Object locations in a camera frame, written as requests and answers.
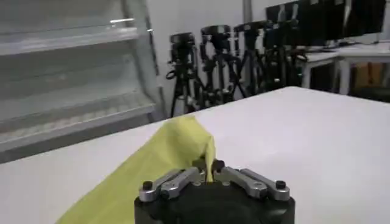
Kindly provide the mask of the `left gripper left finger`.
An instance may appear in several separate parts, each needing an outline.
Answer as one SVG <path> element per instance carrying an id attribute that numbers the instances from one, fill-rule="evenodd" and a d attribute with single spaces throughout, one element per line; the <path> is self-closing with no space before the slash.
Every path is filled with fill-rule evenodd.
<path id="1" fill-rule="evenodd" d="M 206 180 L 205 158 L 199 158 L 189 168 L 172 169 L 155 181 L 144 181 L 139 189 L 138 199 L 142 202 L 152 202 L 158 198 L 170 200 L 180 196 L 187 185 L 200 186 Z"/>

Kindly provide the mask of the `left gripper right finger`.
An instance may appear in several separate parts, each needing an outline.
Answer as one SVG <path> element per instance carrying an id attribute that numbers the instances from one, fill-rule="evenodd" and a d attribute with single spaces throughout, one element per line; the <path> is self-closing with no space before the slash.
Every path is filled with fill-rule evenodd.
<path id="1" fill-rule="evenodd" d="M 276 201 L 288 201 L 291 198 L 290 188 L 285 181 L 273 181 L 250 169 L 234 169 L 226 166 L 223 160 L 213 161 L 213 179 L 238 185 L 252 198 L 270 197 Z"/>

